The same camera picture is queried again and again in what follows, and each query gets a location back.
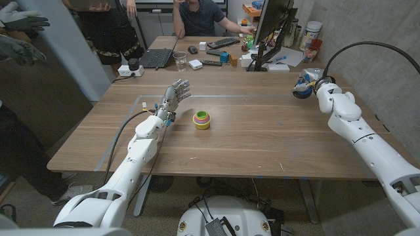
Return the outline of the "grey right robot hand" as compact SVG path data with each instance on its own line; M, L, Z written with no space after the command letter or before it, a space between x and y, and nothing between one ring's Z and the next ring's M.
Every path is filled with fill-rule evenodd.
M306 99L315 90L315 83L322 78L323 69L307 68L298 75L296 85L292 88L292 93L296 98Z

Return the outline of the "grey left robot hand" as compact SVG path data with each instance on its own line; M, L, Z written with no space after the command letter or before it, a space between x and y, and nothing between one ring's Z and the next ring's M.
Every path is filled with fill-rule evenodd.
M155 115L163 121L174 122L176 118L175 110L178 108L179 103L183 99L191 96L191 94L188 93L189 90L189 80L183 81L182 79L179 79L177 82L170 85L165 91Z

